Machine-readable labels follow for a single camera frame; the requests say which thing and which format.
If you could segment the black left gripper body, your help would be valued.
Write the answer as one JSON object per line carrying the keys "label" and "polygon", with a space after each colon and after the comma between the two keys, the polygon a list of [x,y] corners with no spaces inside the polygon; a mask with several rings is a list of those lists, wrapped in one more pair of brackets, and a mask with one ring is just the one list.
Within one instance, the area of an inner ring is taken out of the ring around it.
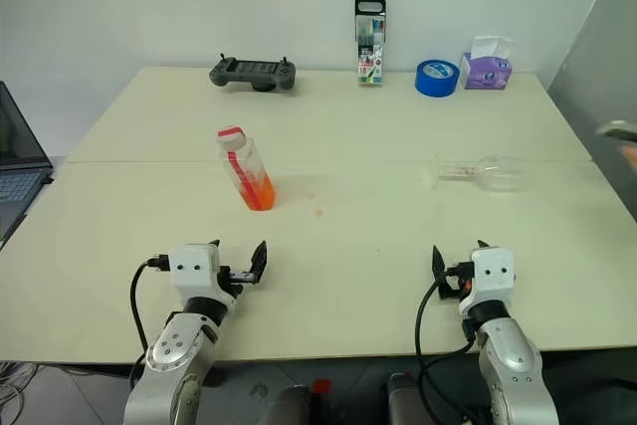
{"label": "black left gripper body", "polygon": [[255,284],[256,276],[252,272],[233,273],[228,266],[222,266],[218,273],[218,284],[222,291],[237,299],[243,292],[244,286]]}

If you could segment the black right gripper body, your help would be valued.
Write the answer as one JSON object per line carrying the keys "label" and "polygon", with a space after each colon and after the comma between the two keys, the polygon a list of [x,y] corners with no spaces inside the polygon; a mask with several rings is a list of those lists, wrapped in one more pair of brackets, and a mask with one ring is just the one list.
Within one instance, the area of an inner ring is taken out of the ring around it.
{"label": "black right gripper body", "polygon": [[451,268],[446,268],[447,287],[439,292],[443,301],[464,299],[471,291],[472,280],[475,277],[475,265],[472,261],[460,262]]}

